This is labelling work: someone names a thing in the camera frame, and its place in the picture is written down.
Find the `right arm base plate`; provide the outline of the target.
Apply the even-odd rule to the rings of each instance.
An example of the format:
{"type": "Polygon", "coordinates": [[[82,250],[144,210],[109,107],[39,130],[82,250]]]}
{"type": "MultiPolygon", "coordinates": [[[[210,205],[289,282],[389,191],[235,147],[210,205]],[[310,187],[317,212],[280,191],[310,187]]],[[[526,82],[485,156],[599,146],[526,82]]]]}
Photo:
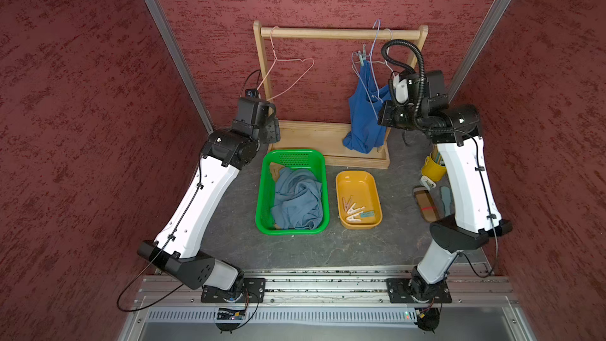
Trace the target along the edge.
{"type": "Polygon", "coordinates": [[[445,279],[436,284],[427,284],[422,278],[386,279],[385,283],[391,304],[428,306],[452,303],[445,279]]]}

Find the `white tape roll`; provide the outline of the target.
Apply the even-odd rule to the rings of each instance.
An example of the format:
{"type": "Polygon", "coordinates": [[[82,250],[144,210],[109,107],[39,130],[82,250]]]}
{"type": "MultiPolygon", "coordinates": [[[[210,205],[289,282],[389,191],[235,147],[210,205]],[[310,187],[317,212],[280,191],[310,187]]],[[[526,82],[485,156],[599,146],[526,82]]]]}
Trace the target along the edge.
{"type": "Polygon", "coordinates": [[[419,183],[424,188],[426,188],[428,191],[431,191],[432,189],[435,189],[437,187],[437,184],[434,181],[432,181],[431,178],[429,178],[429,177],[427,177],[425,175],[421,176],[421,178],[419,180],[419,183]]]}

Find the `royal blue tank top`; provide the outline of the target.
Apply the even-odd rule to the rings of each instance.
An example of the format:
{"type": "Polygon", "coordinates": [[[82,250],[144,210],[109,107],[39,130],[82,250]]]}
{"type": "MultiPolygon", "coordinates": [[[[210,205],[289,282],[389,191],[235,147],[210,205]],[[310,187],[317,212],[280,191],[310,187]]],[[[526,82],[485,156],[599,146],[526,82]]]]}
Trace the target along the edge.
{"type": "Polygon", "coordinates": [[[349,150],[364,154],[383,146],[387,128],[378,124],[378,117],[383,104],[391,100],[387,85],[377,88],[372,68],[365,61],[359,69],[358,84],[349,99],[351,130],[342,140],[349,150]]]}

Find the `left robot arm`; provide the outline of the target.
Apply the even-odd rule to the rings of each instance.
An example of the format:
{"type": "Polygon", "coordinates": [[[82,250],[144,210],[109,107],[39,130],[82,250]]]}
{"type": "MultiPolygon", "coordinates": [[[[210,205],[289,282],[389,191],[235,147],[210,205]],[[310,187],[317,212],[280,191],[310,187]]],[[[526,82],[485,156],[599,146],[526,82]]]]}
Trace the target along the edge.
{"type": "Polygon", "coordinates": [[[279,139],[275,105],[259,98],[239,99],[230,128],[208,136],[175,214],[154,240],[141,243],[138,255],[192,290],[233,290],[240,271],[201,252],[202,239],[219,202],[243,167],[255,158],[261,145],[279,139]]]}

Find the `pink wire hanger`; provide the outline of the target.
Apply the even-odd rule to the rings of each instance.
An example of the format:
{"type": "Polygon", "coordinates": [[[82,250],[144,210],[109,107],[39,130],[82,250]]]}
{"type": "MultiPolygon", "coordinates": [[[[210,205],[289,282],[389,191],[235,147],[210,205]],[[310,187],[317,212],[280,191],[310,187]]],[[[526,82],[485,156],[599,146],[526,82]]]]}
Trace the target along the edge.
{"type": "Polygon", "coordinates": [[[257,46],[257,57],[260,65],[260,83],[257,85],[259,90],[263,89],[264,99],[270,103],[274,103],[276,99],[287,94],[292,90],[314,67],[316,60],[314,57],[282,57],[279,56],[276,41],[279,38],[300,39],[300,29],[295,28],[294,36],[284,37],[282,31],[288,31],[278,25],[265,27],[255,23],[253,33],[257,46]],[[299,64],[306,67],[301,71],[300,75],[294,79],[284,90],[279,93],[274,93],[272,75],[280,66],[289,64],[299,64]]]}

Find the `yellow plastic tray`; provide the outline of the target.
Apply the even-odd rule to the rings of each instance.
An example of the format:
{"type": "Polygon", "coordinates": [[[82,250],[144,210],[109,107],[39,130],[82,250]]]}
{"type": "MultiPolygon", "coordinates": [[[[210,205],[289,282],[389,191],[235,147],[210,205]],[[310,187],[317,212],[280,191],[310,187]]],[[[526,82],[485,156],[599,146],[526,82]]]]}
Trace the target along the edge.
{"type": "Polygon", "coordinates": [[[338,199],[338,213],[341,224],[350,230],[369,230],[377,227],[383,220],[377,185],[374,177],[364,170],[345,170],[336,176],[336,195],[338,199]],[[344,209],[343,199],[350,196],[356,202],[355,208],[365,206],[364,212],[374,211],[373,218],[362,219],[359,224],[349,224],[346,221],[347,212],[344,209]]]}

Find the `teal clothespin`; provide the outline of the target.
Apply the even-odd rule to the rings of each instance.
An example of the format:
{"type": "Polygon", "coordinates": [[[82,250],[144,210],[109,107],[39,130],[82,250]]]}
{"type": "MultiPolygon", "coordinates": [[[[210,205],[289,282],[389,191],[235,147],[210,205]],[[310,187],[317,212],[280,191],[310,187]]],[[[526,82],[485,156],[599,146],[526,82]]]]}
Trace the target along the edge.
{"type": "Polygon", "coordinates": [[[374,211],[362,212],[359,217],[361,219],[373,218],[375,216],[374,211]]]}
{"type": "Polygon", "coordinates": [[[363,44],[362,49],[358,51],[358,59],[360,66],[364,66],[367,63],[366,44],[363,44]]]}

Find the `brown tank top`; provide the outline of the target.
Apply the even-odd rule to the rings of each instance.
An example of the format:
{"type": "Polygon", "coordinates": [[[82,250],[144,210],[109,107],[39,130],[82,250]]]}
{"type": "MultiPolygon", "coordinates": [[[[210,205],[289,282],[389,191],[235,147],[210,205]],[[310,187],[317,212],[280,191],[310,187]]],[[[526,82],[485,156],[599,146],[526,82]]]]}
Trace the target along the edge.
{"type": "Polygon", "coordinates": [[[282,169],[284,169],[284,165],[277,164],[277,163],[270,163],[269,171],[271,174],[271,178],[273,179],[274,182],[277,182],[279,180],[280,172],[282,169]]]}

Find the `grey-blue tank top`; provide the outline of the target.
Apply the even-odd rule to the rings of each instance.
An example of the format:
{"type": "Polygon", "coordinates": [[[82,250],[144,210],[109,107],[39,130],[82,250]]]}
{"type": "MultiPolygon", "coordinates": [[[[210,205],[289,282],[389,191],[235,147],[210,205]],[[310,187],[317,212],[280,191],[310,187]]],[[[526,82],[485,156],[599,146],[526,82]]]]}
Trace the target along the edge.
{"type": "Polygon", "coordinates": [[[278,229],[315,230],[324,219],[322,184],[307,169],[280,167],[276,172],[271,215],[278,229]]]}

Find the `pink clothespin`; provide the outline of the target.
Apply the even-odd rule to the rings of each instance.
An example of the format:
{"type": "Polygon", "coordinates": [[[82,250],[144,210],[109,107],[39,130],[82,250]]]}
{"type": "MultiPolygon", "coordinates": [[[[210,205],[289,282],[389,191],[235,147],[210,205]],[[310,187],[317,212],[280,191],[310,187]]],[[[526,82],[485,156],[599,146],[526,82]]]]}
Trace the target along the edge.
{"type": "Polygon", "coordinates": [[[348,199],[343,199],[344,209],[348,214],[351,214],[354,210],[356,202],[353,197],[350,196],[348,199]]]}

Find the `grey-blue spatula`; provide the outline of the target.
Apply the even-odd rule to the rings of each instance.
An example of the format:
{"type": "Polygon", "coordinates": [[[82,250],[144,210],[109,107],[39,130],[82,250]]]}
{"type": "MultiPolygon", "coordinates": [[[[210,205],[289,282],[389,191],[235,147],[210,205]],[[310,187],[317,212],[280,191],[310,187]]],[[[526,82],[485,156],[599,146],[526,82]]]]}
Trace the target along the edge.
{"type": "Polygon", "coordinates": [[[440,187],[440,197],[443,205],[443,213],[445,216],[450,216],[453,214],[452,205],[453,205],[453,196],[451,192],[451,188],[448,186],[440,187]]]}

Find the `white clothespin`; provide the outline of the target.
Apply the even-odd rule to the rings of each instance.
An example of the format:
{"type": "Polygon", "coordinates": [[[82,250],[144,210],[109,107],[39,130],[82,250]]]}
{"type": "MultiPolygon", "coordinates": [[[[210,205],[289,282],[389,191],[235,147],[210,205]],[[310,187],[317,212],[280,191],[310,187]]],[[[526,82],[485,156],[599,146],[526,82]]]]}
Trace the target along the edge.
{"type": "Polygon", "coordinates": [[[362,218],[358,215],[347,216],[346,221],[349,224],[359,224],[362,222],[362,218]]]}
{"type": "Polygon", "coordinates": [[[355,216],[358,216],[361,213],[363,213],[364,210],[365,210],[365,206],[362,206],[360,208],[351,207],[347,210],[348,218],[355,218],[355,216]]]}

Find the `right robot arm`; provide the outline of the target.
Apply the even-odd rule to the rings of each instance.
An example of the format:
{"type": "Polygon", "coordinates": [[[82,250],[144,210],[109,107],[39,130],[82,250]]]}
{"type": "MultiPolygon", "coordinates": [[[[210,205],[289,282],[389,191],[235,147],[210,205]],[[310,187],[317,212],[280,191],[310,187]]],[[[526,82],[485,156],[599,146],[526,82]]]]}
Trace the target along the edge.
{"type": "Polygon", "coordinates": [[[388,81],[391,99],[381,108],[378,123],[420,131],[431,140],[443,158],[454,201],[454,214],[431,224],[432,242],[408,281],[408,295],[426,303],[441,292],[459,255],[506,235],[512,224],[501,216],[493,199],[476,107],[450,107],[443,74],[426,70],[421,49],[414,43],[390,40],[381,55],[402,72],[388,81]]]}

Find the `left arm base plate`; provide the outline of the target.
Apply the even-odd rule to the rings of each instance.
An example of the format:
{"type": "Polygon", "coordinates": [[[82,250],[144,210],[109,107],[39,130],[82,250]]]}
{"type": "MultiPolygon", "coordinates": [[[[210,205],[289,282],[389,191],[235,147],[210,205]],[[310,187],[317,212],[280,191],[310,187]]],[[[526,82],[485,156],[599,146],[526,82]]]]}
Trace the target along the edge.
{"type": "Polygon", "coordinates": [[[264,300],[266,286],[264,278],[238,278],[229,290],[216,287],[203,287],[200,301],[214,304],[261,303],[264,300]]]}

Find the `yellow pencil cup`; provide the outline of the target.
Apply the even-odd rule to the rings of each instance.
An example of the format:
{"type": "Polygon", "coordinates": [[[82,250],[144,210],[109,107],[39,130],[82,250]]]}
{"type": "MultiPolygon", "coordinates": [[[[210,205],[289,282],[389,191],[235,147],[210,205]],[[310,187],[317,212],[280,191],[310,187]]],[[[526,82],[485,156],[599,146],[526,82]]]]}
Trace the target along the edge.
{"type": "Polygon", "coordinates": [[[438,151],[437,146],[433,148],[430,155],[426,158],[424,166],[421,168],[421,175],[432,182],[439,182],[447,173],[443,158],[438,151]]]}

